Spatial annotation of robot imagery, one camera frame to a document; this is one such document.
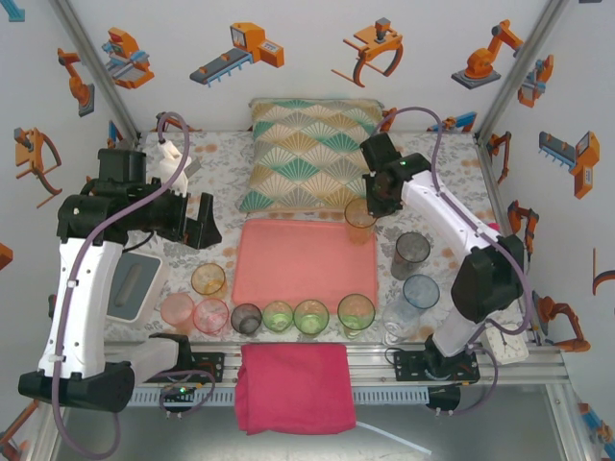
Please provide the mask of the fan-patterned pillow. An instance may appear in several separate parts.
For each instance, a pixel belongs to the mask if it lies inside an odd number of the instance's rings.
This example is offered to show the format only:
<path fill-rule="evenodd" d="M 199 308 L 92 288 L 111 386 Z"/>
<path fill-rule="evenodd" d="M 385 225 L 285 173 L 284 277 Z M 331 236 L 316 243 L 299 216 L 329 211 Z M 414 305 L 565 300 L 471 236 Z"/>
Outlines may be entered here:
<path fill-rule="evenodd" d="M 360 144 L 382 120 L 379 101 L 258 98 L 250 108 L 254 161 L 240 211 L 342 211 L 365 196 Z"/>

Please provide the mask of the short orange glass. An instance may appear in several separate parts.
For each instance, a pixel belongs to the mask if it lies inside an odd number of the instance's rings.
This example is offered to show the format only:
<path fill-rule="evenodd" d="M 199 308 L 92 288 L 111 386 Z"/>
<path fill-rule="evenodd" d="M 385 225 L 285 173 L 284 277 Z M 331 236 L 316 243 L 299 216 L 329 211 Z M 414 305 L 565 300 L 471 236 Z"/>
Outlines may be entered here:
<path fill-rule="evenodd" d="M 227 294 L 227 278 L 222 267 L 205 263 L 197 267 L 191 276 L 194 291 L 206 298 L 223 299 Z"/>

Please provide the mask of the tall grey glass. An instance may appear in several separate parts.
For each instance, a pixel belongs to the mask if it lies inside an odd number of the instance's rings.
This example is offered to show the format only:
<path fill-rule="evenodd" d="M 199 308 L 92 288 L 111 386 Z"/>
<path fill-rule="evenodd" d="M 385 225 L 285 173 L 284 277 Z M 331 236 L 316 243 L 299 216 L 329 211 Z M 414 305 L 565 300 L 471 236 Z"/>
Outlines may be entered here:
<path fill-rule="evenodd" d="M 405 232 L 395 243 L 390 272 L 398 280 L 409 278 L 430 256 L 431 244 L 420 232 Z"/>

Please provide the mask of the small green glass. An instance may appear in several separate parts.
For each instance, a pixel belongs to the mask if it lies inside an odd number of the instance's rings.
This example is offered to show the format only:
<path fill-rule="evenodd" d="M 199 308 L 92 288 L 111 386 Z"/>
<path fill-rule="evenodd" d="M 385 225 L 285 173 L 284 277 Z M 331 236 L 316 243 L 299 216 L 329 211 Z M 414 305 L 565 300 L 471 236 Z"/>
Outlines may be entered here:
<path fill-rule="evenodd" d="M 273 301 L 263 309 L 262 321 L 270 331 L 282 333 L 293 326 L 293 309 L 286 302 Z"/>

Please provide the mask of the clear glass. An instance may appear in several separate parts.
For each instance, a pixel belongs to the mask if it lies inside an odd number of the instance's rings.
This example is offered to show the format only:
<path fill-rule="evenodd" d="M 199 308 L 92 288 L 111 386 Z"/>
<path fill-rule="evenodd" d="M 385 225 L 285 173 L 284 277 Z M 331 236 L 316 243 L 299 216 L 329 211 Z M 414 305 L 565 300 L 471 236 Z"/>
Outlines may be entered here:
<path fill-rule="evenodd" d="M 393 346 L 405 342 L 418 331 L 421 310 L 406 301 L 388 304 L 382 314 L 383 343 Z"/>

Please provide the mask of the tall amber glass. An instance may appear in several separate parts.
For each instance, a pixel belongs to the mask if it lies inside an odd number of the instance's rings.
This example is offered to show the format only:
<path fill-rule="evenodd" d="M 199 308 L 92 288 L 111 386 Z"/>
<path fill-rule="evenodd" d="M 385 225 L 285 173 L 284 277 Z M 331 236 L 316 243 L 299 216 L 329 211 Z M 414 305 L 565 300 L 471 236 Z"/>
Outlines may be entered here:
<path fill-rule="evenodd" d="M 344 218 L 350 241 L 356 245 L 367 243 L 377 223 L 377 218 L 368 209 L 367 201 L 362 198 L 352 200 L 345 207 Z"/>

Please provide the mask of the small green-lit circuit board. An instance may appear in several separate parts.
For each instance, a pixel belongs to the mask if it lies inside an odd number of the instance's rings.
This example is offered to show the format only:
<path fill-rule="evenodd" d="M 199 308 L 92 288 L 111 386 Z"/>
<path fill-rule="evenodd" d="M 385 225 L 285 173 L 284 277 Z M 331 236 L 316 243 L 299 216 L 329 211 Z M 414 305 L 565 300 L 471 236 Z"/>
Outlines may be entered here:
<path fill-rule="evenodd" d="M 182 400 L 185 396 L 192 396 L 200 388 L 201 388 L 200 383 L 197 383 L 195 385 L 190 385 L 190 384 L 175 382 L 175 383 L 172 383 L 171 385 L 165 386 L 162 389 L 160 396 L 164 400 L 173 400 L 173 399 Z"/>

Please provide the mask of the tall olive green glass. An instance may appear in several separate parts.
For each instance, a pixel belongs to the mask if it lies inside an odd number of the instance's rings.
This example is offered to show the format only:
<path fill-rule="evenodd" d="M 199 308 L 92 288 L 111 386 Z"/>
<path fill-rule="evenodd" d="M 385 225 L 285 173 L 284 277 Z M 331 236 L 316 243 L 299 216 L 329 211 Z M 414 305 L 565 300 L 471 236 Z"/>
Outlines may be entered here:
<path fill-rule="evenodd" d="M 344 335 L 357 339 L 368 329 L 376 317 L 376 308 L 369 298 L 361 294 L 349 294 L 344 297 L 337 308 L 337 318 Z"/>

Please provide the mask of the peach frosted glass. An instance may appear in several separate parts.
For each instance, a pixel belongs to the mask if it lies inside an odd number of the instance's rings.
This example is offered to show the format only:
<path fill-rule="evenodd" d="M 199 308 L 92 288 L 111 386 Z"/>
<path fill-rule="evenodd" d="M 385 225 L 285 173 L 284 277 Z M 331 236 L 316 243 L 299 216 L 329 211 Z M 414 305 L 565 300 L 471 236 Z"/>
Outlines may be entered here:
<path fill-rule="evenodd" d="M 177 331 L 189 334 L 193 328 L 194 301 L 186 293 L 170 294 L 161 304 L 160 316 Z"/>

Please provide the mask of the orange claw sticker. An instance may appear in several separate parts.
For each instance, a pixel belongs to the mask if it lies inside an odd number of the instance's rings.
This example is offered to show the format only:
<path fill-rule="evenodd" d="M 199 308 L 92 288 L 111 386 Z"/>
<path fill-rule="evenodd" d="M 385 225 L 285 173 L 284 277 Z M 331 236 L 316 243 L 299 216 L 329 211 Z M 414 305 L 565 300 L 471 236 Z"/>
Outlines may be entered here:
<path fill-rule="evenodd" d="M 62 166 L 62 158 L 51 138 L 38 128 L 30 130 L 15 128 L 13 139 L 15 141 L 15 166 L 26 167 L 15 177 L 19 180 L 27 175 L 33 175 L 39 181 L 48 193 L 48 197 L 37 204 L 37 208 L 41 208 L 63 192 L 62 188 L 54 187 L 47 178 L 49 173 Z M 44 149 L 48 149 L 54 159 L 54 164 L 50 167 L 44 166 Z"/>
<path fill-rule="evenodd" d="M 384 77 L 390 77 L 404 56 L 404 36 L 394 30 L 390 20 L 385 17 L 357 31 L 352 38 L 344 38 L 342 42 L 357 52 L 353 72 L 351 75 L 346 75 L 336 69 L 332 69 L 331 72 L 361 88 L 365 87 L 361 79 L 365 67 Z M 375 59 L 387 53 L 392 53 L 393 57 L 385 68 L 379 68 L 373 64 Z"/>

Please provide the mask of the aluminium frame post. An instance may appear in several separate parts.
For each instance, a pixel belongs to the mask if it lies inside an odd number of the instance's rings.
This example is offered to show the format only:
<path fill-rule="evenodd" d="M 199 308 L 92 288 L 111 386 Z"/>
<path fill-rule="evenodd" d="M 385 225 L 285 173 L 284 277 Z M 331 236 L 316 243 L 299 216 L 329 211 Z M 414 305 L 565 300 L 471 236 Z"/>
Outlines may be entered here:
<path fill-rule="evenodd" d="M 528 39 L 525 41 L 518 57 L 504 79 L 493 104 L 485 115 L 478 130 L 477 142 L 485 144 L 494 132 L 496 125 L 512 102 L 518 88 L 521 86 L 529 67 L 537 59 L 538 52 L 549 38 L 560 16 L 566 11 L 571 0 L 548 0 L 535 22 Z"/>
<path fill-rule="evenodd" d="M 48 0 L 48 2 L 62 28 L 71 39 L 77 53 L 86 63 L 93 81 L 106 99 L 115 117 L 118 128 L 124 134 L 124 137 L 136 146 L 140 140 L 140 129 L 115 89 L 115 84 L 108 75 L 103 61 L 95 50 L 86 28 L 76 14 L 71 2 L 69 0 Z"/>

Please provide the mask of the small dark grey glass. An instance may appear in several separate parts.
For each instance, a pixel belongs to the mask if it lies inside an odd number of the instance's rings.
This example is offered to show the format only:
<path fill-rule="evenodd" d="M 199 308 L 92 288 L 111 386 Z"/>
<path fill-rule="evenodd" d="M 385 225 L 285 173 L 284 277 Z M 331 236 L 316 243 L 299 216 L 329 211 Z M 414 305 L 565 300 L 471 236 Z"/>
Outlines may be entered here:
<path fill-rule="evenodd" d="M 262 322 L 261 310 L 253 303 L 242 303 L 232 312 L 232 328 L 243 335 L 254 335 Z"/>

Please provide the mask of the red-rimmed pink glass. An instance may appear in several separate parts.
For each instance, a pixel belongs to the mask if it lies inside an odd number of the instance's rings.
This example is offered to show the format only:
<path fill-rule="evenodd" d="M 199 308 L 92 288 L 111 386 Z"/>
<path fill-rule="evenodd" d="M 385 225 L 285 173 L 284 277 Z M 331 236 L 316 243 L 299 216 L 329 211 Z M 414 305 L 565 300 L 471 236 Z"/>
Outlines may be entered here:
<path fill-rule="evenodd" d="M 195 306 L 194 326 L 205 335 L 215 336 L 222 333 L 230 318 L 227 304 L 216 298 L 207 298 Z"/>

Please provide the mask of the blue glass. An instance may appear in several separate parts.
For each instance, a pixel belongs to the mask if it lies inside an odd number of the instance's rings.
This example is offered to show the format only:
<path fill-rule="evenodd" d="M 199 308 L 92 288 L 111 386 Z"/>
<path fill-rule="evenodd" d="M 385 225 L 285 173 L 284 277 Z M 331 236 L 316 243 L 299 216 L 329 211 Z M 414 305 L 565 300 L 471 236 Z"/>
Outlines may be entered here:
<path fill-rule="evenodd" d="M 418 309 L 434 307 L 440 299 L 440 289 L 434 279 L 427 275 L 410 276 L 403 285 L 403 298 Z"/>

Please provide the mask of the wide green glass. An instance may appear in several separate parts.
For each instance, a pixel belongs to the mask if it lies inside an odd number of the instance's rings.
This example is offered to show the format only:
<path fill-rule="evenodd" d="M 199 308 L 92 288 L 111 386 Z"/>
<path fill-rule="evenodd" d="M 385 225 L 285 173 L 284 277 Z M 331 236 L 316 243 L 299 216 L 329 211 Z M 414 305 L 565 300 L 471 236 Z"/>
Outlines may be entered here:
<path fill-rule="evenodd" d="M 304 335 L 317 336 L 328 326 L 330 312 L 320 301 L 305 300 L 295 307 L 293 321 Z"/>

